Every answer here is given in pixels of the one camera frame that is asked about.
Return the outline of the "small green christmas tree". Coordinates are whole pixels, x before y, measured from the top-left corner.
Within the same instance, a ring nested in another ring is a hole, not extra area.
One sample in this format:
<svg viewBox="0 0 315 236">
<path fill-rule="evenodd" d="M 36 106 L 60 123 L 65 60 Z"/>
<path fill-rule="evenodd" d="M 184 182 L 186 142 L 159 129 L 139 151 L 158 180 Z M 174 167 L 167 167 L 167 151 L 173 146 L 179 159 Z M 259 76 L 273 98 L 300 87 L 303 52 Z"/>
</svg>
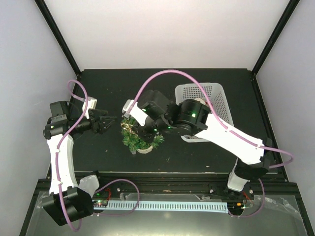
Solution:
<svg viewBox="0 0 315 236">
<path fill-rule="evenodd" d="M 121 122 L 121 134 L 123 136 L 123 144 L 129 148 L 132 154 L 137 152 L 147 154 L 164 141 L 164 137 L 160 134 L 155 135 L 151 143 L 143 141 L 133 130 L 136 121 L 134 118 L 124 118 Z"/>
</svg>

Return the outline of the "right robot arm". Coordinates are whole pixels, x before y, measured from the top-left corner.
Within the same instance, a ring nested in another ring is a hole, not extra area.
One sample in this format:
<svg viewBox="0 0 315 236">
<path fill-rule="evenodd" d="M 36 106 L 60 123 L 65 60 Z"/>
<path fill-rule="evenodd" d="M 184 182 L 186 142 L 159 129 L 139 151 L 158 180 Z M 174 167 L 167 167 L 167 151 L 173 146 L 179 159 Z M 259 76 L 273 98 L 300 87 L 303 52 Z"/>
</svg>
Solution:
<svg viewBox="0 0 315 236">
<path fill-rule="evenodd" d="M 204 139 L 234 154 L 236 163 L 223 189 L 229 198 L 236 198 L 248 182 L 269 172 L 264 142 L 216 118 L 209 106 L 196 99 L 176 104 L 149 90 L 134 103 L 131 115 L 138 124 L 135 131 L 147 143 L 159 133 L 174 133 Z"/>
</svg>

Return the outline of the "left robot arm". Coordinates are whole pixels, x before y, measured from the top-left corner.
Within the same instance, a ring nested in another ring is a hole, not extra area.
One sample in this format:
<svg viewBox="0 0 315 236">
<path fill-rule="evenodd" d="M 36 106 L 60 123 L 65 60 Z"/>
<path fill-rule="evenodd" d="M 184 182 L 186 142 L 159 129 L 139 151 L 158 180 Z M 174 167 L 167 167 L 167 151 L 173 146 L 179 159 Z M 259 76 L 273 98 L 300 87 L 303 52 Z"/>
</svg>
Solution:
<svg viewBox="0 0 315 236">
<path fill-rule="evenodd" d="M 43 136 L 51 154 L 51 186 L 42 205 L 59 226 L 91 215 L 93 195 L 101 196 L 106 189 L 97 173 L 77 181 L 73 165 L 73 136 L 90 130 L 102 134 L 116 120 L 107 111 L 97 109 L 96 103 L 97 99 L 89 97 L 82 106 L 83 116 L 78 118 L 71 118 L 66 101 L 50 104 L 52 116 Z"/>
</svg>

